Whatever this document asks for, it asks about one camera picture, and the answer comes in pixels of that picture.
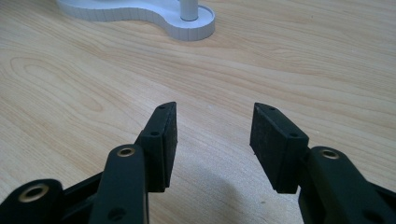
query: white plastic base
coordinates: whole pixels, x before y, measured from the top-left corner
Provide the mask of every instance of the white plastic base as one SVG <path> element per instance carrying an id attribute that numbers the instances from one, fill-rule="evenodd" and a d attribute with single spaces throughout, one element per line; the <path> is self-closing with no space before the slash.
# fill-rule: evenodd
<path id="1" fill-rule="evenodd" d="M 178 40 L 194 41 L 215 32 L 215 12 L 198 6 L 198 19 L 180 18 L 177 0 L 57 0 L 62 12 L 86 21 L 149 21 Z"/>

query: wood grain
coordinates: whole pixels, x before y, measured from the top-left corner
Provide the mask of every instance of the wood grain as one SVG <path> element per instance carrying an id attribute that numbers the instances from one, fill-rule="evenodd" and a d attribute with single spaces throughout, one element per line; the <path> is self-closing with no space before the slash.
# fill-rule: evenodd
<path id="1" fill-rule="evenodd" d="M 272 190 L 248 145 L 255 102 L 396 190 L 395 1 L 201 4 L 216 32 L 180 42 L 147 22 L 70 18 L 55 1 L 0 1 L 0 199 L 100 172 L 169 101 L 179 144 L 151 223 L 302 223 L 297 196 Z"/>

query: wooden table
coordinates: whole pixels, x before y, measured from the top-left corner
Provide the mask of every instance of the wooden table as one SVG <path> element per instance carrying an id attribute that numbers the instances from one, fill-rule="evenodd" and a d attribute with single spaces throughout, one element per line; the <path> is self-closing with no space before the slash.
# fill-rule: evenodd
<path id="1" fill-rule="evenodd" d="M 170 101 L 177 156 L 171 188 L 149 196 L 151 223 L 302 223 L 297 195 L 272 190 L 248 145 L 255 102 L 396 190 L 394 0 L 201 4 L 216 32 L 180 42 L 144 21 L 1 0 L 0 199 L 34 179 L 67 188 L 102 171 Z"/>

